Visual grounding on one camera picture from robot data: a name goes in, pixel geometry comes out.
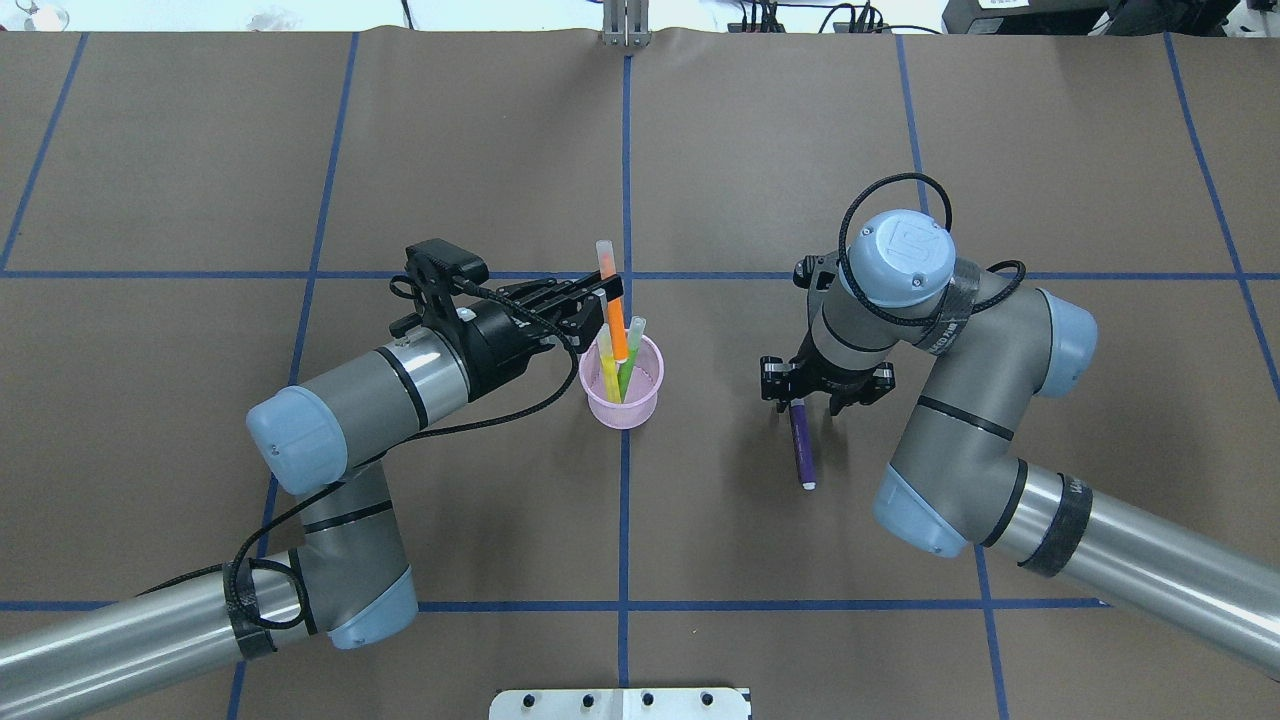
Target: coiled black cable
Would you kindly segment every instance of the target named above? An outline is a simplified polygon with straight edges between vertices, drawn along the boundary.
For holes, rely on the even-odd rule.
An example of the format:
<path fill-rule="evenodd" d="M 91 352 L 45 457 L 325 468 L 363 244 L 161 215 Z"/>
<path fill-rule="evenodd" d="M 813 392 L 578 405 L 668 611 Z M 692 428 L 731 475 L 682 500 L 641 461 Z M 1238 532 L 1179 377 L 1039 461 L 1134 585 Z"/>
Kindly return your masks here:
<path fill-rule="evenodd" d="M 881 309 L 878 305 L 872 302 L 870 299 L 867 297 L 867 293 L 863 292 L 863 288 L 859 287 L 858 281 L 854 278 L 854 269 L 849 264 L 849 250 L 847 250 L 849 224 L 852 222 L 854 214 L 858 213 L 858 209 L 873 192 L 887 184 L 904 181 L 920 181 L 924 184 L 932 187 L 933 191 L 938 193 L 938 197 L 942 200 L 943 227 L 947 229 L 947 232 L 951 231 L 951 197 L 947 195 L 946 188 L 943 188 L 942 184 L 938 183 L 938 181 L 931 178 L 924 173 L 897 173 L 895 176 L 888 176 L 867 186 L 867 190 L 858 193 L 858 197 L 855 197 L 854 201 L 849 205 L 849 210 L 845 210 L 845 217 L 840 222 L 840 234 L 836 241 L 836 250 L 838 254 L 837 264 L 840 265 L 840 272 L 844 275 L 846 284 L 849 284 L 849 290 L 852 292 L 854 297 L 858 299 L 858 302 L 867 309 L 868 313 L 876 315 L 877 318 L 884 320 L 886 323 L 891 323 L 895 325 L 909 327 L 909 328 L 925 328 L 933 325 L 933 323 L 937 322 L 937 313 L 931 314 L 927 318 L 901 318 L 899 315 L 893 315 L 892 313 L 886 313 L 883 309 Z M 1000 290 L 1000 292 L 991 296 L 989 299 L 975 304 L 973 306 L 973 314 L 978 314 L 984 310 L 989 310 L 996 305 L 1000 305 L 1018 290 L 1023 279 L 1027 277 L 1027 265 L 1024 265 L 1020 260 L 1004 260 L 1001 263 L 996 263 L 987 270 L 995 273 L 996 270 L 1002 270 L 1009 268 L 1014 268 L 1016 270 L 1014 277 L 1009 281 L 1009 284 L 1006 284 L 1004 288 Z"/>

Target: green highlighter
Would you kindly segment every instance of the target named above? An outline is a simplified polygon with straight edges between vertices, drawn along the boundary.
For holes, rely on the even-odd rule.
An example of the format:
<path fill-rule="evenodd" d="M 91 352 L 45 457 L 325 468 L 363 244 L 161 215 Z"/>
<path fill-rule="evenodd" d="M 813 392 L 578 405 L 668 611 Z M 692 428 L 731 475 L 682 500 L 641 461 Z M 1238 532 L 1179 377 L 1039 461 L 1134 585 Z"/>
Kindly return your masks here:
<path fill-rule="evenodd" d="M 618 368 L 618 391 L 622 393 L 622 402 L 627 401 L 627 386 L 631 384 L 631 373 L 636 369 L 636 355 L 640 354 L 644 327 L 644 318 L 639 315 L 631 318 L 631 327 L 627 329 L 627 361 Z"/>

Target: light blue joint cover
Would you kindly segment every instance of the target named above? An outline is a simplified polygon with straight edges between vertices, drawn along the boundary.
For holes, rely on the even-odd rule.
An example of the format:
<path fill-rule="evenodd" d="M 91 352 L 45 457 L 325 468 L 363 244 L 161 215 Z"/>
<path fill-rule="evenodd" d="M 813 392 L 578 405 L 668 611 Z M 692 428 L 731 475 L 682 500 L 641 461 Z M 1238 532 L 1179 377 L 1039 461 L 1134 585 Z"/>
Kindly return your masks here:
<path fill-rule="evenodd" d="M 404 570 L 378 600 L 342 625 L 329 630 L 329 639 L 338 650 L 355 650 L 387 639 L 408 628 L 417 615 L 417 593 L 413 592 L 413 568 Z"/>
<path fill-rule="evenodd" d="M 942 557 L 955 557 L 968 543 L 920 493 L 897 474 L 884 469 L 884 482 L 876 493 L 876 520 L 886 530 L 915 547 Z"/>
<path fill-rule="evenodd" d="M 955 242 L 951 233 L 924 213 L 890 210 L 856 232 L 849 249 L 849 266 L 876 305 L 910 307 L 942 292 L 951 281 Z M 840 282 L 849 290 L 844 273 Z"/>
<path fill-rule="evenodd" d="M 280 487 L 302 495 L 347 471 L 347 438 L 333 410 L 305 387 L 289 386 L 244 419 Z"/>
<path fill-rule="evenodd" d="M 1050 351 L 1044 383 L 1036 395 L 1062 397 L 1071 392 L 1093 361 L 1093 351 L 1098 346 L 1098 323 L 1088 310 L 1053 297 L 1043 288 L 1037 290 L 1048 301 L 1053 347 Z"/>

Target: black cable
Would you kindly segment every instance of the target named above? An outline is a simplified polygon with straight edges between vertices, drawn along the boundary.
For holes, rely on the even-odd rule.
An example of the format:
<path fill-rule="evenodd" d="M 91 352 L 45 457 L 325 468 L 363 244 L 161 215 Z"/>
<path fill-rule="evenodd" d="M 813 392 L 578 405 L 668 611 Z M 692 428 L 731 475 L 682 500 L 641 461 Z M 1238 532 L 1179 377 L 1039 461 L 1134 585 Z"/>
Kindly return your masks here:
<path fill-rule="evenodd" d="M 992 295 L 991 297 L 983 300 L 982 302 L 974 304 L 973 306 L 974 315 L 982 313 L 983 310 L 989 310 L 996 305 L 1000 305 L 1010 295 L 1012 295 L 1014 291 L 1018 290 L 1018 286 L 1023 284 L 1023 279 L 1027 278 L 1027 265 L 1024 265 L 1021 260 L 1001 260 L 1000 263 L 996 263 L 995 265 L 987 268 L 987 272 L 996 273 L 1000 270 L 1006 270 L 1009 268 L 1012 268 L 1015 270 L 1014 278 L 1009 281 L 1009 284 L 1002 287 L 1000 292 L 997 292 L 996 295 Z"/>
<path fill-rule="evenodd" d="M 284 523 L 289 518 L 293 518 L 298 512 L 302 512 L 307 507 L 311 507 L 316 502 L 320 502 L 321 500 L 329 497 L 339 488 L 342 488 L 344 484 L 346 483 L 340 480 L 333 483 L 326 488 L 321 489 L 320 492 L 312 495 L 311 497 L 303 500 L 302 502 L 294 505 L 289 510 L 276 515 L 270 523 L 253 530 L 253 533 L 244 541 L 244 543 L 241 544 L 241 548 L 236 552 L 236 557 L 232 560 L 230 566 L 228 568 L 229 571 L 223 574 L 223 592 L 227 594 L 228 602 L 239 607 L 244 612 L 244 616 L 250 623 L 257 625 L 259 628 L 266 628 L 268 630 L 288 630 L 289 628 L 297 626 L 303 620 L 306 620 L 307 614 L 310 612 L 311 609 L 311 598 L 307 597 L 306 583 L 302 582 L 302 577 L 298 575 L 298 571 L 296 569 L 271 560 L 260 560 L 257 557 L 251 557 L 248 560 L 250 570 L 265 569 L 280 573 L 289 580 L 289 584 L 293 587 L 293 592 L 297 593 L 298 614 L 291 618 L 289 620 L 284 621 L 266 620 L 252 606 L 246 603 L 244 598 L 242 598 L 239 594 L 239 587 L 237 585 L 236 579 L 239 577 L 241 565 L 243 565 L 244 556 L 248 555 L 248 551 L 251 547 L 253 547 L 253 543 L 261 539 L 262 536 L 265 536 L 266 533 L 270 533 L 273 529 L 279 527 L 280 523 Z"/>
<path fill-rule="evenodd" d="M 183 575 L 178 575 L 177 578 L 174 578 L 172 580 L 165 580 L 165 582 L 160 583 L 159 585 L 154 587 L 154 588 L 147 588 L 147 589 L 140 592 L 137 594 L 137 597 L 142 597 L 142 596 L 145 596 L 147 593 L 152 593 L 152 592 L 156 592 L 156 591 L 163 591 L 165 588 L 172 588 L 173 585 L 177 585 L 177 584 L 180 584 L 180 583 L 186 583 L 187 580 L 195 580 L 196 578 L 204 578 L 205 575 L 211 575 L 211 574 L 214 574 L 214 573 L 216 573 L 216 571 L 219 571 L 221 569 L 223 569 L 223 564 L 219 562 L 218 565 L 210 565 L 209 568 L 201 568 L 200 570 L 192 570 L 191 573 L 187 573 L 187 574 L 183 574 Z"/>
<path fill-rule="evenodd" d="M 845 217 L 840 222 L 840 236 L 837 237 L 837 245 L 836 245 L 838 252 L 837 264 L 840 265 L 840 272 L 844 274 L 845 282 L 846 284 L 849 284 L 849 290 L 852 292 L 854 297 L 856 297 L 858 301 L 863 305 L 863 307 L 865 307 L 872 315 L 876 315 L 881 320 L 884 320 L 886 323 L 892 323 L 895 325 L 923 328 L 932 325 L 937 320 L 937 314 L 934 313 L 927 318 L 900 318 L 897 315 L 892 315 L 882 310 L 878 305 L 872 302 L 870 299 L 867 297 L 867 293 L 863 292 L 863 288 L 859 287 L 858 281 L 854 278 L 854 269 L 849 264 L 849 250 L 846 247 L 849 237 L 849 224 L 854 218 L 854 213 L 858 211 L 858 208 L 873 192 L 884 187 L 886 184 L 892 184 L 895 182 L 902 182 L 909 179 L 920 181 L 924 184 L 932 187 L 934 192 L 938 193 L 938 197 L 942 199 L 942 210 L 945 218 L 943 227 L 946 227 L 948 232 L 951 231 L 951 197 L 947 196 L 947 191 L 943 190 L 941 184 L 938 184 L 938 181 L 931 178 L 924 173 L 899 173 L 896 176 L 881 178 L 869 184 L 867 190 L 861 191 L 858 195 L 858 197 L 855 197 L 854 201 L 849 205 L 849 210 L 845 211 Z M 1007 268 L 1016 269 L 1014 278 L 1010 279 L 1009 283 L 1000 290 L 1000 292 L 997 292 L 996 295 L 991 296 L 989 299 L 982 302 L 975 304 L 973 306 L 974 315 L 984 310 L 989 310 L 996 305 L 1000 305 L 1001 302 L 1007 300 L 1009 296 L 1011 296 L 1018 290 L 1023 279 L 1027 277 L 1027 265 L 1024 265 L 1020 260 L 1004 260 L 1001 263 L 996 263 L 995 265 L 988 268 L 988 272 L 995 273 L 997 270 L 1004 270 Z"/>
<path fill-rule="evenodd" d="M 854 8 L 852 3 L 841 3 L 840 5 L 832 5 L 831 10 L 827 12 L 827 17 L 822 18 L 822 24 L 818 26 L 818 35 L 822 35 L 822 31 L 827 29 L 827 23 L 831 22 L 831 17 L 835 15 L 836 12 L 840 10 L 841 8 L 849 8 L 849 23 L 850 23 L 850 26 L 852 26 L 852 23 L 854 23 L 854 13 L 858 9 Z"/>
<path fill-rule="evenodd" d="M 886 29 L 923 29 L 924 32 L 929 32 L 933 35 L 946 35 L 945 32 L 938 32 L 932 27 L 924 27 L 924 26 L 881 26 L 870 32 L 881 32 Z"/>
<path fill-rule="evenodd" d="M 396 275 L 394 278 L 392 278 L 392 292 L 394 292 L 397 296 L 404 297 L 404 295 L 402 295 L 403 291 L 399 291 L 399 288 L 396 287 L 397 282 L 403 282 L 403 283 L 408 284 L 410 287 L 413 287 L 415 292 L 420 292 L 417 290 L 417 287 L 413 284 L 412 279 L 408 275 Z M 573 386 L 573 377 L 577 374 L 577 366 L 579 366 L 577 352 L 573 350 L 573 341 L 571 341 L 568 338 L 568 336 L 563 333 L 563 331 L 561 331 L 559 328 L 557 328 L 554 323 L 552 323 L 550 320 L 543 318 L 541 315 L 538 315 L 536 313 L 532 313 L 532 311 L 530 311 L 530 310 L 527 310 L 527 309 L 517 305 L 516 302 L 512 302 L 511 300 L 508 300 L 508 299 L 498 295 L 497 292 L 494 292 L 494 291 L 492 291 L 489 288 L 484 288 L 484 287 L 480 287 L 480 286 L 475 284 L 474 282 L 471 282 L 471 281 L 468 281 L 466 278 L 454 277 L 453 278 L 453 283 L 458 287 L 458 290 L 461 290 L 462 292 L 465 292 L 465 293 L 467 293 L 467 295 L 470 295 L 472 297 L 479 297 L 481 300 L 489 300 L 492 302 L 497 302 L 498 305 L 502 305 L 507 310 L 511 310 L 512 313 L 516 313 L 517 315 L 520 315 L 520 316 L 522 316 L 522 318 L 525 318 L 525 319 L 527 319 L 527 320 L 530 320 L 530 322 L 532 322 L 535 324 L 541 325 L 548 333 L 550 333 L 552 336 L 554 336 L 556 340 L 558 340 L 561 342 L 561 345 L 564 347 L 564 351 L 568 352 L 568 356 L 570 356 L 570 370 L 568 370 L 568 374 L 564 375 L 564 380 L 559 384 L 558 388 L 556 388 L 556 391 L 553 393 L 550 393 L 549 396 L 547 396 L 541 401 L 535 402 L 534 405 L 530 405 L 529 407 L 525 407 L 524 410 L 517 410 L 515 413 L 508 413 L 507 415 L 500 415 L 498 418 L 490 418 L 488 420 L 477 420 L 475 423 L 465 423 L 465 424 L 461 424 L 461 425 L 449 425 L 448 428 L 433 428 L 433 429 L 429 429 L 429 430 L 422 430 L 420 433 L 415 433 L 415 434 L 408 436 L 407 438 L 402 439 L 401 442 L 398 442 L 396 445 L 403 445 L 406 442 L 412 442 L 415 439 L 422 439 L 422 438 L 429 438 L 429 437 L 438 437 L 438 436 L 447 436 L 447 434 L 453 434 L 453 433 L 461 433 L 463 430 L 475 430 L 475 429 L 480 429 L 480 428 L 492 428 L 494 425 L 500 425 L 503 423 L 509 423 L 512 420 L 518 420 L 521 418 L 527 418 L 529 415 L 532 415 L 534 413 L 538 413 L 539 410 L 543 410 L 544 407 L 547 407 L 552 402 L 556 402 L 557 400 L 559 400 L 561 397 L 563 397 L 564 393 L 568 392 L 568 388 Z"/>
<path fill-rule="evenodd" d="M 408 284 L 412 288 L 412 292 L 401 290 L 397 286 L 397 283 L 406 283 L 406 284 Z M 530 310 L 520 306 L 518 304 L 516 304 L 516 302 L 513 302 L 513 301 L 503 297 L 502 295 L 498 295 L 497 292 L 493 292 L 492 290 L 488 290 L 488 288 L 484 288 L 484 287 L 480 287 L 480 286 L 475 284 L 474 282 L 471 282 L 471 281 L 468 281 L 466 278 L 454 277 L 453 278 L 453 283 L 458 287 L 458 290 L 461 290 L 462 292 L 465 292 L 465 293 L 467 293 L 467 295 L 470 295 L 472 297 L 479 297 L 481 300 L 489 300 L 492 302 L 497 302 L 498 305 L 502 305 L 503 307 L 506 307 L 506 309 L 508 309 L 508 310 L 511 310 L 511 311 L 513 311 L 513 313 L 516 313 L 516 314 L 526 318 L 527 320 L 541 325 L 544 329 L 547 329 L 552 336 L 554 336 L 561 342 L 561 345 L 564 347 L 566 352 L 568 352 L 568 356 L 570 356 L 570 372 L 564 377 L 564 380 L 561 383 L 561 386 L 558 388 L 556 388 L 556 392 L 553 392 L 552 395 L 549 395 L 547 398 L 541 400 L 540 402 L 536 402 L 534 405 L 530 405 L 529 407 L 525 407 L 524 410 L 518 410 L 516 413 L 509 413 L 507 415 L 502 415 L 502 416 L 498 416 L 498 418 L 492 418 L 489 420 L 480 420 L 480 421 L 475 421 L 475 423 L 465 423 L 462 425 L 452 425 L 452 427 L 448 427 L 448 428 L 436 428 L 436 429 L 424 430 L 424 432 L 412 434 L 412 436 L 402 439 L 401 442 L 398 442 L 396 445 L 403 445 L 403 443 L 410 442 L 410 441 L 422 439 L 422 438 L 428 438 L 428 437 L 461 433 L 463 430 L 472 430 L 472 429 L 479 429 L 479 428 L 490 428 L 493 425 L 500 425 L 503 423 L 509 423 L 512 420 L 518 420 L 521 418 L 526 418 L 529 415 L 532 415 L 534 413 L 538 413 L 539 410 L 543 410 L 548 405 L 550 405 L 550 404 L 556 402 L 557 400 L 559 400 L 561 397 L 563 397 L 564 393 L 568 392 L 568 388 L 573 384 L 573 375 L 577 374 L 579 359 L 577 359 L 577 352 L 573 351 L 573 343 L 568 338 L 568 336 L 564 334 L 563 331 L 561 331 L 558 327 L 556 327 L 554 323 L 552 323 L 550 320 L 543 318 L 541 315 L 538 315 L 536 313 L 532 313 L 532 311 L 530 311 Z M 412 279 L 408 275 L 396 275 L 394 278 L 392 278 L 392 281 L 390 281 L 390 290 L 398 297 L 404 297 L 407 300 L 415 300 L 415 301 L 422 301 L 422 291 L 421 291 L 421 288 L 419 288 L 412 282 Z M 343 484 L 346 484 L 346 483 L 343 483 L 343 482 L 333 483 L 333 484 L 330 484 L 328 487 L 325 487 L 324 489 L 321 489 L 320 492 L 312 495 L 311 497 L 303 500 L 302 502 L 294 505 L 288 511 L 282 512 L 280 515 L 276 515 L 270 523 L 268 523 L 266 525 L 262 525 L 261 528 L 259 528 L 257 530 L 255 530 L 241 544 L 239 550 L 236 552 L 236 557 L 230 561 L 229 568 L 227 568 L 227 570 L 229 570 L 229 571 L 224 573 L 224 575 L 223 575 L 223 592 L 225 593 L 225 596 L 228 598 L 228 602 L 230 602 L 232 605 L 238 606 L 244 612 L 244 616 L 246 616 L 246 619 L 250 623 L 252 623 L 252 624 L 255 624 L 255 625 L 257 625 L 260 628 L 266 628 L 269 630 L 287 630 L 289 628 L 297 626 L 298 624 L 301 624 L 301 623 L 303 623 L 306 620 L 307 615 L 311 612 L 311 598 L 307 594 L 306 583 L 302 582 L 302 577 L 298 574 L 297 569 L 289 568 L 288 565 L 284 565 L 282 562 L 275 562 L 273 560 L 262 560 L 262 559 L 257 559 L 257 557 L 248 557 L 246 560 L 246 556 L 248 555 L 250 548 L 253 547 L 253 544 L 259 539 L 261 539 L 264 536 L 266 536 L 268 533 L 270 533 L 273 529 L 275 529 L 276 527 L 279 527 L 282 523 L 284 523 L 289 518 L 293 518 L 294 515 L 297 515 L 298 512 L 302 512 L 303 510 L 306 510 L 311 505 L 315 505 L 316 502 L 324 500 L 325 497 L 329 497 L 330 495 L 333 495 L 334 492 L 337 492 L 338 488 L 343 487 Z M 244 600 L 239 594 L 239 588 L 238 588 L 238 585 L 236 583 L 236 578 L 239 577 L 241 568 L 243 566 L 243 564 L 246 561 L 248 562 L 250 570 L 271 570 L 271 571 L 275 571 L 275 573 L 280 573 L 282 575 L 285 577 L 285 579 L 289 582 L 289 585 L 293 588 L 293 592 L 298 596 L 298 607 L 300 607 L 300 611 L 298 611 L 298 614 L 294 618 L 291 618 L 289 620 L 284 620 L 284 621 L 266 620 L 259 612 L 256 612 L 252 606 L 250 606 L 248 603 L 244 602 Z M 177 584 L 184 583 L 187 580 L 192 580 L 195 578 L 201 578 L 201 577 L 205 577 L 205 575 L 211 575 L 211 574 L 218 573 L 220 570 L 223 570 L 223 565 L 210 565 L 207 568 L 201 568 L 200 570 L 193 570 L 191 573 L 186 573 L 183 575 L 178 575 L 177 578 L 173 578 L 170 580 L 165 580 L 164 583 L 160 583 L 159 585 L 155 585 L 154 588 L 146 589 L 146 591 L 143 591 L 143 592 L 141 592 L 138 594 L 142 596 L 142 594 L 147 594 L 147 593 L 152 593 L 152 592 L 156 592 L 156 591 L 165 589 L 165 588 L 170 588 L 170 587 L 174 587 Z"/>

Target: silver metal tube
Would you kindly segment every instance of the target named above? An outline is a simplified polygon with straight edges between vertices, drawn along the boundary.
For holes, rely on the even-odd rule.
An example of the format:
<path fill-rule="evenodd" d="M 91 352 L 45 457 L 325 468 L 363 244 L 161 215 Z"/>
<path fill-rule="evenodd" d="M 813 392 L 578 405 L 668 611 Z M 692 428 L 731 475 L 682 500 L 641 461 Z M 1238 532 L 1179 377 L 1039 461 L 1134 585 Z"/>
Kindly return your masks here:
<path fill-rule="evenodd" d="M 1105 495 L 1062 574 L 1280 679 L 1280 573 Z"/>
<path fill-rule="evenodd" d="M 288 564 L 287 555 L 271 560 Z M 279 573 L 255 570 L 253 583 L 264 618 L 297 615 Z M 276 647 L 306 637 L 305 625 L 271 632 Z M 0 643 L 0 719 L 86 715 L 238 660 L 212 574 Z"/>

